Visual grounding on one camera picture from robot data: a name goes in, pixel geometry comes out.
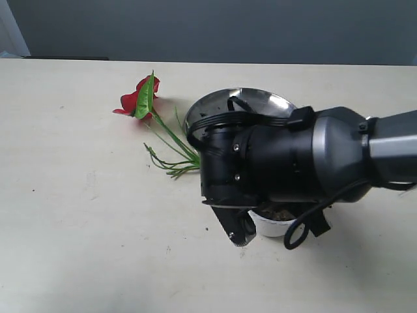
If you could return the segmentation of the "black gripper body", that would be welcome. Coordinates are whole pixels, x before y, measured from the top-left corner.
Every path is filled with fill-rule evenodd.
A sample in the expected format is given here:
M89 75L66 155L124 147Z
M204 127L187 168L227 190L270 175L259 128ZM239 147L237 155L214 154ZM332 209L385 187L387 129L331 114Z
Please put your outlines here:
M308 215L308 228L314 237L319 237L331 230L323 210L315 210Z

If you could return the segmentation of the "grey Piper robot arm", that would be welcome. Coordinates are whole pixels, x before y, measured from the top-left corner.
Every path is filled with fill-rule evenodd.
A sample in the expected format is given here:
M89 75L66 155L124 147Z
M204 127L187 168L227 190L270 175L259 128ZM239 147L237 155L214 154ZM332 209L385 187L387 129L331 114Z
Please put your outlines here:
M188 131L201 157L201 193L230 240L256 233L250 211L284 206L303 226L329 230L323 211L360 200L372 188L416 185L416 112L365 118L344 107L293 110L288 117L234 111L206 117Z

